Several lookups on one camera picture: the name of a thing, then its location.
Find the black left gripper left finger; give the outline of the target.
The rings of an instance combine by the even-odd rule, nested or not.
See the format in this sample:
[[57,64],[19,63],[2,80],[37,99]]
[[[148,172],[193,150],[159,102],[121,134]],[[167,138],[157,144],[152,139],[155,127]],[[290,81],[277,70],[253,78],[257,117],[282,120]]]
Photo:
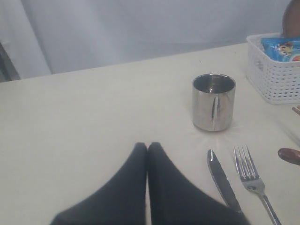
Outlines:
[[60,212],[53,225],[144,225],[147,147],[138,142],[123,166],[98,191]]

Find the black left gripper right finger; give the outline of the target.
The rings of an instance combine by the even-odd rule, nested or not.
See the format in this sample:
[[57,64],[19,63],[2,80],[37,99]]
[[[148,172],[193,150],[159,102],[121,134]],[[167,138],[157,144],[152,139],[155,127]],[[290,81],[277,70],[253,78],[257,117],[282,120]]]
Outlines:
[[243,214],[224,206],[191,183],[158,142],[148,148],[147,168],[152,224],[249,224]]

